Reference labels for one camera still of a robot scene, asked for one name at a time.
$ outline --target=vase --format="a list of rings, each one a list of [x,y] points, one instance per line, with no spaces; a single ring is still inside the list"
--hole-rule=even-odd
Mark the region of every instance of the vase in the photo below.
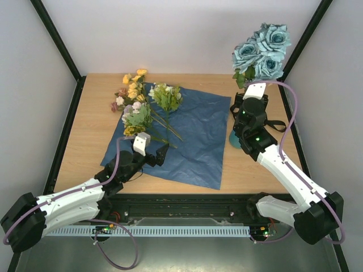
[[[234,148],[242,149],[234,130],[229,134],[229,142]]]

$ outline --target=blue tissue paper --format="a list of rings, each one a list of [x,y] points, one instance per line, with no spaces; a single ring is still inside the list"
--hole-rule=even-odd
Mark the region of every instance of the blue tissue paper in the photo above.
[[[151,85],[146,83],[147,92]],[[169,131],[169,140],[177,148],[169,148],[164,165],[144,165],[143,171],[166,180],[219,190],[231,98],[185,88],[180,88],[180,93],[183,103],[177,111],[169,114],[169,122],[184,141]],[[165,117],[164,111],[156,103],[150,106]],[[161,133],[164,139],[167,138],[166,129],[159,123],[154,121],[153,128]],[[101,162],[102,166],[115,157],[116,140],[123,136],[123,133],[124,124],[120,118]],[[155,151],[163,145],[161,142],[151,141],[146,150],[155,155]],[[120,148],[131,151],[130,142],[121,141]]]

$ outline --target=wooden table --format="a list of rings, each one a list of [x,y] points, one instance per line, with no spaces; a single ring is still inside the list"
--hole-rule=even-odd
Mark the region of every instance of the wooden table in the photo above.
[[[89,74],[83,88],[81,100],[75,115],[55,192],[76,186],[94,176],[103,167],[100,162],[106,152],[121,113],[113,113],[110,103],[114,93],[122,84],[123,74]],[[147,82],[179,84],[182,87],[231,96],[239,91],[231,75],[201,74],[149,74]],[[277,85],[268,86],[267,114],[270,120],[288,123],[281,95]],[[254,162],[242,150],[233,148],[228,136],[233,127],[233,117],[229,114],[227,139],[223,156],[222,184],[220,190],[203,188],[162,178],[142,175],[128,182],[120,193],[135,194],[247,194],[286,193],[285,188],[264,167]],[[268,131],[278,140],[282,133],[271,128]],[[287,136],[284,151],[298,165],[299,159],[291,133]]]

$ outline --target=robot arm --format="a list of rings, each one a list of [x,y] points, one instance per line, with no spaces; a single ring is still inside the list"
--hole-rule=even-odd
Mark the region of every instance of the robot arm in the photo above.
[[[276,139],[264,128],[268,103],[265,87],[265,83],[253,84],[246,93],[236,94],[235,104],[231,107],[235,116],[233,129],[243,151],[269,170],[287,189],[295,203],[260,193],[252,197],[247,210],[252,218],[263,216],[284,222],[294,227],[304,241],[315,244],[338,227],[316,193],[324,197],[340,221],[343,217],[343,199],[337,192],[329,194],[306,176],[283,151],[279,152],[280,146]]]
[[[144,164],[153,167],[164,163],[168,144],[158,149],[157,155],[153,156],[145,151],[149,143],[150,136],[139,133],[133,142],[133,154],[120,151],[117,166],[114,158],[94,178],[73,188],[37,198],[32,193],[21,196],[0,221],[5,233],[21,216],[38,205],[45,204],[27,215],[10,231],[7,243],[11,245],[13,252],[29,249],[42,237],[63,226],[93,218],[106,219],[111,210],[108,197],[120,191],[123,183],[129,181]],[[115,168],[114,178],[106,182],[112,177]]]

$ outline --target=black metal frame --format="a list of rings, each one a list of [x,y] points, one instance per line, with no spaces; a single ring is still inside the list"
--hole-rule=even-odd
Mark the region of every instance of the black metal frame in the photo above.
[[[35,10],[37,11],[40,19],[43,21],[46,29],[48,30],[55,45],[58,47],[61,55],[63,56],[66,64],[68,65],[73,77],[77,81],[77,86],[74,91],[73,99],[67,114],[67,118],[62,130],[60,141],[58,143],[57,151],[54,156],[52,167],[49,172],[47,183],[45,184],[44,194],[49,194],[54,190],[57,181],[57,176],[60,170],[64,152],[67,146],[67,141],[74,121],[75,113],[77,111],[78,103],[81,98],[83,85],[86,76],[81,76],[75,63],[73,62],[65,44],[62,41],[55,25],[53,24],[47,10],[45,9],[41,0],[30,0]],[[291,72],[294,64],[301,55],[303,49],[308,43],[310,37],[313,35],[319,22],[322,20],[324,14],[328,10],[332,0],[322,0],[316,9],[313,17],[307,25],[303,35],[301,36],[297,46],[294,48],[286,66],[284,68],[284,76],[280,81],[285,81],[286,77]],[[286,110],[288,119],[292,117],[291,109],[286,97],[285,89],[279,86],[282,101]],[[310,176],[309,169],[303,155],[302,146],[299,140],[298,132],[295,124],[292,125],[292,135],[296,144],[296,149],[299,155],[302,169],[305,174]],[[237,194],[237,195],[221,195],[221,194],[206,194],[206,195],[140,195],[140,194],[119,194],[111,198],[111,201],[116,210],[120,211],[122,219],[127,220],[127,216],[132,217],[173,217],[173,216],[189,216],[189,217],[208,217],[208,218],[229,218],[233,223],[245,223],[250,226],[256,224],[249,219],[246,210],[247,200],[251,197],[250,194]],[[289,194],[276,194],[275,197],[279,199],[291,199]],[[264,219],[257,222],[257,224],[266,223]],[[333,233],[332,238],[337,240],[336,233]],[[348,272],[348,266],[345,261],[341,246],[334,245],[334,249],[339,261],[340,268],[343,272]],[[20,254],[13,255],[8,271],[15,271],[18,264]]]

